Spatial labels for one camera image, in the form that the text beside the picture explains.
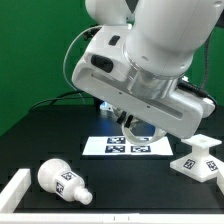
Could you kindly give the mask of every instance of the green wall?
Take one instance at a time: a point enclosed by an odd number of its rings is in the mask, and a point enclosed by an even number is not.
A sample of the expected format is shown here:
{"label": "green wall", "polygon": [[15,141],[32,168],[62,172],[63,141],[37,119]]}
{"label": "green wall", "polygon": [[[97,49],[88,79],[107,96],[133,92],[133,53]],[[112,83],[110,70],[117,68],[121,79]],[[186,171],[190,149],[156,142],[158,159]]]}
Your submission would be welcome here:
{"label": "green wall", "polygon": [[[0,135],[27,114],[36,102],[70,91],[62,75],[66,50],[77,34],[95,22],[84,0],[0,0]],[[224,105],[224,30],[212,38],[208,90]],[[85,49],[80,43],[68,71]],[[188,72],[198,84],[203,48]]]}

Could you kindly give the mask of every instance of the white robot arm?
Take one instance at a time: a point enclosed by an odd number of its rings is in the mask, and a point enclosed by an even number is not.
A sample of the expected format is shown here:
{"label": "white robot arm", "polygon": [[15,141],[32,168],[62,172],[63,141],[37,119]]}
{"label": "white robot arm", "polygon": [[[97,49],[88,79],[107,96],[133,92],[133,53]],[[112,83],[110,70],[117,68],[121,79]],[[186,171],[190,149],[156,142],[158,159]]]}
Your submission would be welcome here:
{"label": "white robot arm", "polygon": [[212,32],[224,1],[139,0],[133,28],[126,25],[132,15],[127,2],[86,1],[90,15],[108,25],[90,42],[72,81],[119,108],[122,131],[134,144],[149,143],[131,133],[134,118],[156,127],[151,142],[166,132],[190,138],[215,106],[205,94],[178,83]]}

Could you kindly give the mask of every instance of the table surface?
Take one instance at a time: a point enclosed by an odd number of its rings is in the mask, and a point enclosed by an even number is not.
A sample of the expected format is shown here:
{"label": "table surface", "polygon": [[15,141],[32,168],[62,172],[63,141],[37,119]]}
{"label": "table surface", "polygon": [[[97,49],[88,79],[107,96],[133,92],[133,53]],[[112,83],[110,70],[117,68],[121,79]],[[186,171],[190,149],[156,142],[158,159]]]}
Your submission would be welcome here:
{"label": "table surface", "polygon": [[[224,108],[204,119],[197,133],[224,140]],[[149,135],[144,126],[139,135]],[[120,126],[94,106],[44,106],[35,109],[0,137],[0,190],[19,168],[30,168],[32,185],[16,212],[223,214],[224,195],[216,179],[203,184],[170,168],[191,147],[168,135],[173,156],[83,156],[89,136],[120,136]],[[223,145],[211,154],[224,161]],[[68,203],[43,191],[41,164],[67,161],[84,178],[94,198],[90,205]]]}

